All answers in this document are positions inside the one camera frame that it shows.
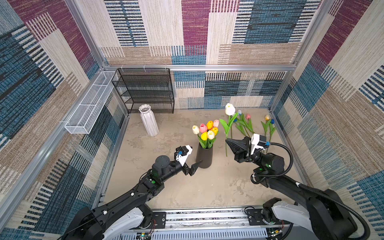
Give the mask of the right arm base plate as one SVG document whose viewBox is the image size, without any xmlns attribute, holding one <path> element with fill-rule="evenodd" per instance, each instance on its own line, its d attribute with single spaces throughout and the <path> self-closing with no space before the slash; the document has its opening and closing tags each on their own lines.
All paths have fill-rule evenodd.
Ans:
<svg viewBox="0 0 384 240">
<path fill-rule="evenodd" d="M 250 226 L 289 226 L 291 224 L 288 221 L 277 219 L 273 213 L 269 213 L 268 211 L 264 212 L 263 208 L 247 207 L 244 209 L 244 213 L 248 218 Z"/>
</svg>

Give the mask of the yellow orange tulip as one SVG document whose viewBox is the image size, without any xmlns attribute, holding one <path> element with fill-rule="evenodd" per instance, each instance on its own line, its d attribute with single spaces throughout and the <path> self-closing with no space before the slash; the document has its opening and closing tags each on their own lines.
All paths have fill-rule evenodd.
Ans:
<svg viewBox="0 0 384 240">
<path fill-rule="evenodd" d="M 207 130 L 208 130 L 208 131 L 211 130 L 211 129 L 214 127 L 214 123 L 213 123 L 213 121 L 209 121 L 209 122 L 206 124 L 206 126 L 207 126 Z"/>
</svg>

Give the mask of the black cylindrical vase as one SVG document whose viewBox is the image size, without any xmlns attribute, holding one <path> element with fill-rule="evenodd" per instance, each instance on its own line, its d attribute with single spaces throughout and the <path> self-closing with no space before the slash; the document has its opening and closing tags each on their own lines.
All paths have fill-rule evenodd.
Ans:
<svg viewBox="0 0 384 240">
<path fill-rule="evenodd" d="M 199 167 L 207 169 L 212 165 L 213 161 L 213 147 L 204 149 L 200 144 L 198 146 L 196 162 L 200 163 Z"/>
</svg>

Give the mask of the light pink tulip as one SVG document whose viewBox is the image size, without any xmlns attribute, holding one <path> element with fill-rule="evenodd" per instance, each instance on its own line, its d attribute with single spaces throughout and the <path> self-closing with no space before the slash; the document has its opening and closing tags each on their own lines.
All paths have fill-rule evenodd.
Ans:
<svg viewBox="0 0 384 240">
<path fill-rule="evenodd" d="M 214 128 L 217 128 L 217 127 L 219 126 L 219 124 L 220 124 L 220 121 L 219 121 L 219 120 L 214 120 L 214 121 L 213 121 L 213 127 L 214 127 Z"/>
</svg>

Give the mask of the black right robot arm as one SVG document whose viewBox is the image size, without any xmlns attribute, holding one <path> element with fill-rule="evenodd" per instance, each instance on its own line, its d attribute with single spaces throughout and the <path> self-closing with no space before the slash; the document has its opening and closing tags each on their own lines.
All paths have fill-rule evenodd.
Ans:
<svg viewBox="0 0 384 240">
<path fill-rule="evenodd" d="M 294 158 L 285 145 L 268 142 L 265 136 L 254 134 L 242 140 L 226 139 L 226 144 L 238 163 L 253 163 L 257 167 L 251 182 L 278 191 L 294 200 L 287 204 L 280 198 L 272 198 L 263 204 L 261 214 L 267 225 L 289 222 L 316 235 L 319 240 L 351 240 L 358 230 L 359 221 L 364 232 L 358 238 L 367 240 L 371 230 L 366 220 L 345 205 L 339 195 L 309 187 L 287 176 Z"/>
</svg>

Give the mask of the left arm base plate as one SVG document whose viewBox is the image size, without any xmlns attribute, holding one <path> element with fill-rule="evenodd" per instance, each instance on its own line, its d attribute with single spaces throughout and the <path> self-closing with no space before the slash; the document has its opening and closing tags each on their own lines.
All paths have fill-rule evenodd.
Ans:
<svg viewBox="0 0 384 240">
<path fill-rule="evenodd" d="M 142 227 L 144 229 L 164 229 L 166 227 L 167 213 L 166 212 L 153 212 L 145 216 Z"/>
</svg>

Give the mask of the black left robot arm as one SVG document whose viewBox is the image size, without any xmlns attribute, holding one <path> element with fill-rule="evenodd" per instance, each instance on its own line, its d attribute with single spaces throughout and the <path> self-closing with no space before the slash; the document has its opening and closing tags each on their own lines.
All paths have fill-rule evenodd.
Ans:
<svg viewBox="0 0 384 240">
<path fill-rule="evenodd" d="M 179 172 L 193 176 L 202 162 L 189 167 L 167 156 L 156 158 L 152 168 L 144 173 L 139 182 L 128 192 L 115 200 L 90 210 L 85 207 L 78 211 L 65 233 L 59 240 L 102 240 L 106 231 L 129 211 L 144 206 L 165 187 L 164 182 Z"/>
</svg>

